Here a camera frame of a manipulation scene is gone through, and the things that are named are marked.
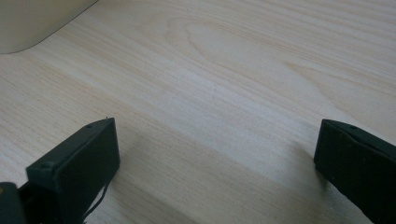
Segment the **beige object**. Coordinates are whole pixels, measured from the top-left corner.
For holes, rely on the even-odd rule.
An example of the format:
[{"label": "beige object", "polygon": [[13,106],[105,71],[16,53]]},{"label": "beige object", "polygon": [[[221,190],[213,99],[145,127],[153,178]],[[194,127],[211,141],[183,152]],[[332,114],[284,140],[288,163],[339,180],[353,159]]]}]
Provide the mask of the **beige object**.
[{"label": "beige object", "polygon": [[0,53],[28,49],[97,0],[0,0]]},{"label": "beige object", "polygon": [[368,224],[314,169],[323,118],[396,144],[394,0],[101,0],[0,55],[0,181],[115,117],[92,224]]}]

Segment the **light wood surface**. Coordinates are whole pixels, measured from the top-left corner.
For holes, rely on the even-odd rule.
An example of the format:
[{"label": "light wood surface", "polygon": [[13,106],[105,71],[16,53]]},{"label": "light wood surface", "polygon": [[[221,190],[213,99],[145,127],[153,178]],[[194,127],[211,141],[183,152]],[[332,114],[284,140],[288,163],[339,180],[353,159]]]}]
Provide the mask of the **light wood surface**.
[{"label": "light wood surface", "polygon": [[322,119],[396,144],[396,1],[100,0],[0,55],[0,180],[114,117],[89,223],[370,223],[314,169]]}]

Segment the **thin black wire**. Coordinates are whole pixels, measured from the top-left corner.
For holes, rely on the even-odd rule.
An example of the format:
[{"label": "thin black wire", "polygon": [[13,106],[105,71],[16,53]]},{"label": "thin black wire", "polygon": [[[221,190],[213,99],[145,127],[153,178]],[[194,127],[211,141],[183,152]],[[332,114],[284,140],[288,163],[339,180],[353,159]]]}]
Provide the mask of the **thin black wire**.
[{"label": "thin black wire", "polygon": [[107,183],[107,184],[105,184],[105,187],[103,188],[103,193],[102,193],[102,196],[100,197],[100,199],[99,199],[99,201],[90,209],[90,210],[88,210],[85,214],[84,214],[84,216],[82,217],[82,223],[87,223],[86,221],[85,221],[85,219],[87,218],[87,216],[89,216],[90,215],[90,213],[92,213],[93,212],[93,210],[95,210],[98,206],[99,206],[99,204],[102,202],[102,200],[105,198],[105,194],[106,194],[106,191],[107,191],[107,188],[108,188],[108,185],[109,185],[110,183]]}]

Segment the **wooden table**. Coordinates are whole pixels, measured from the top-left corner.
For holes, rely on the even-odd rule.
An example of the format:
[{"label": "wooden table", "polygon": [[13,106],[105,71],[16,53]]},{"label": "wooden table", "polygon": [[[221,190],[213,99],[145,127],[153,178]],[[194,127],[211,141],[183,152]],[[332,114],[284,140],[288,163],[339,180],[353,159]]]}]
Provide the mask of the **wooden table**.
[{"label": "wooden table", "polygon": [[100,0],[0,56],[0,180],[114,117],[89,223],[370,223],[314,169],[322,119],[396,144],[393,0]]}]

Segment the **tabletop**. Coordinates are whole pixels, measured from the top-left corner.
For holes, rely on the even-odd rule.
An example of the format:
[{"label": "tabletop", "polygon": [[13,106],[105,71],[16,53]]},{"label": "tabletop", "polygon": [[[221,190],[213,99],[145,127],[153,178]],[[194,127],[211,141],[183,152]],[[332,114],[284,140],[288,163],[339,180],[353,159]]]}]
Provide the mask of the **tabletop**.
[{"label": "tabletop", "polygon": [[100,0],[0,55],[0,180],[113,117],[88,223],[371,223],[316,172],[322,119],[396,144],[392,0]]}]

